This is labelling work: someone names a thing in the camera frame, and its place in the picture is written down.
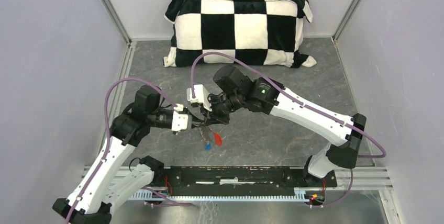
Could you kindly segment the key with blue tag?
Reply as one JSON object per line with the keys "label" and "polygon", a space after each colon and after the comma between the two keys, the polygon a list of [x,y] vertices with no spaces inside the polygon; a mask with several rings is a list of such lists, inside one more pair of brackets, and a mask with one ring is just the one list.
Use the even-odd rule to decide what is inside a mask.
{"label": "key with blue tag", "polygon": [[212,145],[209,143],[205,146],[205,150],[209,151],[212,148]]}

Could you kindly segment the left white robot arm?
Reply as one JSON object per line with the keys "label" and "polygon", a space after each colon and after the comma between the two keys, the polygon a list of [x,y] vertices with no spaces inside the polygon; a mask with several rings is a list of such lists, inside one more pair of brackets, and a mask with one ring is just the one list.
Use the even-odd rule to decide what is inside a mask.
{"label": "left white robot arm", "polygon": [[163,164],[145,157],[120,182],[111,185],[123,162],[152,128],[179,133],[191,129],[193,116],[183,104],[163,107],[166,96],[154,85],[142,86],[122,113],[106,119],[106,141],[86,176],[67,198],[55,200],[52,209],[66,223],[110,223],[114,212],[134,193],[164,181]]}

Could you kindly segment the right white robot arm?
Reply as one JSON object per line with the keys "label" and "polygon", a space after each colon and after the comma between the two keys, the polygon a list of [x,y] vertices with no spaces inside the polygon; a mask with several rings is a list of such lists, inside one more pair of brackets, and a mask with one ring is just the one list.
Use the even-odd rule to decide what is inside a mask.
{"label": "right white robot arm", "polygon": [[232,65],[219,69],[213,81],[221,93],[211,94],[203,85],[194,85],[194,95],[190,96],[190,102],[201,105],[205,123],[228,124],[229,115],[244,108],[295,122],[329,142],[308,158],[302,172],[306,185],[318,185],[332,170],[355,168],[367,122],[364,115],[335,113],[298,97],[273,80],[251,80]]}

